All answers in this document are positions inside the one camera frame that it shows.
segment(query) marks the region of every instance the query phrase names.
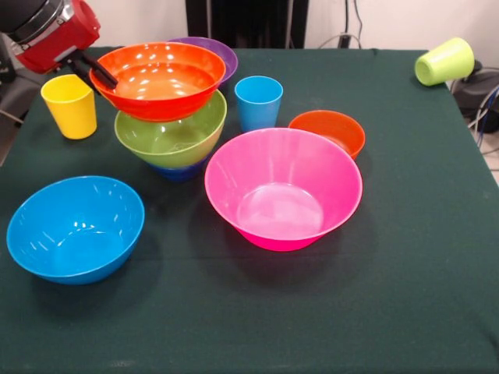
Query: lime green cup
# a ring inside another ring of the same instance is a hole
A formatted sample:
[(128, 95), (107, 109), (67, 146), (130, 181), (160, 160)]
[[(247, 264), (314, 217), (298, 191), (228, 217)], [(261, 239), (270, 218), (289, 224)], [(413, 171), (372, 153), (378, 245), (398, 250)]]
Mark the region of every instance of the lime green cup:
[(172, 122), (145, 122), (118, 112), (119, 142), (142, 160), (162, 168), (184, 168), (203, 160), (224, 127), (227, 102), (219, 90), (199, 111)]
[(473, 50), (460, 37), (454, 37), (416, 60), (416, 77), (425, 86), (464, 78), (475, 65)]

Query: pink bowl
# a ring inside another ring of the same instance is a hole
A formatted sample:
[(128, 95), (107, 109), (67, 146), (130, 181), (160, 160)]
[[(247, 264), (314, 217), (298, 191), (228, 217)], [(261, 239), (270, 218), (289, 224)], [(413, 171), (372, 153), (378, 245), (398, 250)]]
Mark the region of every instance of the pink bowl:
[(363, 187), (340, 146), (284, 128), (227, 142), (211, 158), (204, 185), (211, 205), (242, 236), (282, 252), (306, 247), (347, 221)]

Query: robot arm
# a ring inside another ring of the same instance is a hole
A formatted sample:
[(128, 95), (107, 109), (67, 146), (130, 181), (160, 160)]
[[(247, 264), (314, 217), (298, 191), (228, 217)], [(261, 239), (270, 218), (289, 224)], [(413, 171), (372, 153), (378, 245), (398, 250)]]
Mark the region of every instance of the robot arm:
[(90, 87), (87, 65), (106, 86), (117, 80), (84, 50), (99, 38), (101, 25), (83, 0), (1, 0), (0, 32), (29, 70), (45, 74), (68, 65)]

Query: white wall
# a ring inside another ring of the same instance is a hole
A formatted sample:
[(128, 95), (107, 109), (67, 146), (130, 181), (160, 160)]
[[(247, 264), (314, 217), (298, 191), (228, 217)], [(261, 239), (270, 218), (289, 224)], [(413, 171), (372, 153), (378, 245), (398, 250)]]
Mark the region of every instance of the white wall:
[(185, 0), (86, 0), (101, 23), (95, 46), (187, 36)]
[[(467, 40), (476, 58), (499, 66), (498, 0), (357, 0), (364, 48), (431, 49), (451, 37)], [(349, 0), (349, 32), (359, 24)], [(345, 28), (344, 0), (310, 0), (306, 48), (317, 48)], [(338, 39), (327, 45), (334, 48)]]

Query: purple bowl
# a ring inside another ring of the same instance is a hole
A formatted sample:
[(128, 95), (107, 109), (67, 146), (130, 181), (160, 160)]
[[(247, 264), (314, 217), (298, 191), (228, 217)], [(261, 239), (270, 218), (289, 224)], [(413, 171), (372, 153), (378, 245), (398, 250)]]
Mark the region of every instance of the purple bowl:
[(169, 41), (197, 45), (198, 47), (209, 49), (219, 55), (225, 62), (225, 75), (220, 84), (225, 83), (237, 69), (238, 61), (234, 51), (220, 41), (207, 37), (178, 37)]

